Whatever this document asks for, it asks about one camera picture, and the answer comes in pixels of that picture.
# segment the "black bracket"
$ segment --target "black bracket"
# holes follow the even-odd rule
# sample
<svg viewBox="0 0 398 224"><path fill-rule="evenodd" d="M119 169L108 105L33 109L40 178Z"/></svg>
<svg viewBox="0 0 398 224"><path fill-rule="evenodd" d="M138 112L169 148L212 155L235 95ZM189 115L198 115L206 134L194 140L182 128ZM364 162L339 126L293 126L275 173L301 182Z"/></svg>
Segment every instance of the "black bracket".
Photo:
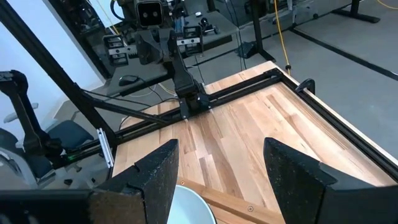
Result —
<svg viewBox="0 0 398 224"><path fill-rule="evenodd" d="M308 78L300 83L295 91L296 93L300 93L303 92L305 88L307 88L312 94L315 94L315 81L311 78Z"/></svg>

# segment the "wooden table surface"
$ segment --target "wooden table surface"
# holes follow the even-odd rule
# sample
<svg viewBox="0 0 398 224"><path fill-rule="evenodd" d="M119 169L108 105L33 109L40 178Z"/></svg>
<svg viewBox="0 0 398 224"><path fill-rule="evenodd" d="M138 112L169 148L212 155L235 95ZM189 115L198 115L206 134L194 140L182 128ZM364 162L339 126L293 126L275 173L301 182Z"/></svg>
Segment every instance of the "wooden table surface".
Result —
<svg viewBox="0 0 398 224"><path fill-rule="evenodd" d="M263 63L207 85L206 91L213 93L275 67L272 62ZM176 102L165 102L147 112L158 114L177 106ZM335 116L346 122L338 114ZM139 121L130 118L123 127ZM381 147L346 124L398 164ZM276 138L370 184L396 184L283 83L120 145L113 176L175 138L180 148L179 176L280 212L264 164L265 137Z"/></svg>

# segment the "concrete floor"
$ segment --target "concrete floor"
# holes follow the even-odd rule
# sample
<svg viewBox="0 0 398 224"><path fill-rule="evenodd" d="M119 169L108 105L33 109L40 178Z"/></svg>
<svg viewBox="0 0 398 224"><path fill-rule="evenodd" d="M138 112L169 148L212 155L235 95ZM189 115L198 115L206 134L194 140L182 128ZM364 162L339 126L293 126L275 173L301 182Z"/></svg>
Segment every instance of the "concrete floor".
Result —
<svg viewBox="0 0 398 224"><path fill-rule="evenodd" d="M390 5L394 4L394 0L384 0L384 2ZM323 14L331 9L343 6L349 1L317 1L316 3L319 13ZM381 67L393 72L397 71L398 55L395 53L398 49L396 45L390 43L395 43L394 37L397 36L397 29L393 28L395 21L398 21L398 14L382 7L374 0L363 1L360 8L362 12L379 16L381 22L368 24L329 14L298 26L297 29ZM300 15L297 19L299 22L306 21L310 16ZM289 25L291 25L290 20L284 19L282 21L283 28L287 28ZM276 31L275 26L267 21L262 21L261 27L263 37ZM243 28L241 35L243 41L254 40L254 32L251 27ZM320 99L386 151L398 158L398 150L396 150L398 143L396 138L398 136L398 120L396 118L398 113L396 104L398 82L324 49L290 31L285 31L283 35L289 61L292 65L292 76L300 82L306 78L314 79L317 85L316 95ZM274 35L266 38L263 40L263 44L264 48L276 59L276 64L282 68L285 67L286 62L279 36ZM203 57L186 58L185 63L193 65L196 60L199 62L206 61L199 67L189 68L189 71L201 82L200 69L205 84L209 84L241 71L243 61L236 56L236 53L230 52L217 57L217 55L235 49L236 46L236 39L234 39L233 42L206 51ZM250 68L262 62L265 62L265 60L261 56L255 55L246 60L246 66ZM170 81L165 82L164 85L169 89L173 88ZM106 91L106 86L95 90L95 92L103 94ZM134 96L148 92L149 90L142 90L135 93ZM156 92L163 99L172 97L159 86L156 87ZM158 96L153 93L143 97L134 96L127 96L124 99L145 102L150 105L160 101ZM109 102L139 110L145 108L142 105L123 101L110 100ZM123 115L104 110L98 111L113 130L118 130ZM91 124L81 113L76 112L76 108L70 102L66 102L61 107L56 118L60 120L73 119L91 134L95 135L96 133Z"/></svg>

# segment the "gray floor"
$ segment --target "gray floor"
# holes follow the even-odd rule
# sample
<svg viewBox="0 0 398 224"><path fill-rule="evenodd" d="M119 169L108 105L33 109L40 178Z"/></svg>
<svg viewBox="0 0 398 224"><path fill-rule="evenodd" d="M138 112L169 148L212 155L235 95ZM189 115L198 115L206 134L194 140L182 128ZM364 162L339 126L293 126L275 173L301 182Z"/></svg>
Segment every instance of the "gray floor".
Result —
<svg viewBox="0 0 398 224"><path fill-rule="evenodd" d="M384 1L391 5L394 3L394 0ZM320 14L322 14L348 2L333 1L334 5L329 5L332 2L318 1L317 4L319 4L318 8ZM394 26L395 21L398 21L398 14L380 6L373 0L362 2L360 8L363 12L381 17L381 22L368 24L330 14L299 26L298 29L379 66L396 71L398 55L395 53L398 49L394 44L394 38L397 36L397 29ZM306 21L310 16L300 15L297 19ZM285 28L290 24L291 22L288 19L282 21L282 26ZM276 31L275 26L267 21L262 21L261 27L263 36ZM254 33L250 27L245 27L241 31L241 35L243 41L254 40ZM202 62L234 49L237 46L235 40L234 37L233 42L206 51L204 56L196 57L196 59ZM398 143L396 138L398 136L398 120L396 118L398 113L396 104L398 82L324 49L290 31L284 32L284 40L292 65L292 76L300 82L306 78L314 79L317 84L316 94L319 98L393 156L398 157L398 150L396 150ZM277 60L276 64L283 68L286 62L279 36L274 35L271 38L264 39L263 44L264 48ZM246 66L249 68L262 62L264 62L264 59L255 55L246 60ZM185 63L193 65L196 60L194 57L190 57L185 59ZM197 80L201 80L200 69L204 82L208 84L241 71L241 65L244 66L243 61L234 52L231 52L201 64L198 68L189 68L189 71ZM171 82L165 82L164 85L169 89L173 88ZM104 86L95 90L95 92L106 94L107 87ZM142 90L134 95L143 95L148 92L149 90ZM159 86L156 87L156 92L163 99L172 97ZM150 105L160 101L158 96L153 93L138 98L127 96L124 99L145 102ZM142 105L123 101L110 100L109 102L139 110L145 108ZM117 130L119 128L123 115L103 110L98 111L112 129ZM70 102L66 102L61 107L56 118L60 120L74 119L95 135L95 129L81 113L76 112L76 108ZM0 175L0 177L8 176L9 174Z"/></svg>

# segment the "white bowl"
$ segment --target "white bowl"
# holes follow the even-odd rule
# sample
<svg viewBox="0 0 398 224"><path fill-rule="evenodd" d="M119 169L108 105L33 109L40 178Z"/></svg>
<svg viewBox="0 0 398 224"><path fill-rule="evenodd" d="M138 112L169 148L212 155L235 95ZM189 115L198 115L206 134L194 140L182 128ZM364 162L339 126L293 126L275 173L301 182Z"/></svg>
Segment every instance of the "white bowl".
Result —
<svg viewBox="0 0 398 224"><path fill-rule="evenodd" d="M207 203L193 190L176 185L167 224L216 224Z"/></svg>

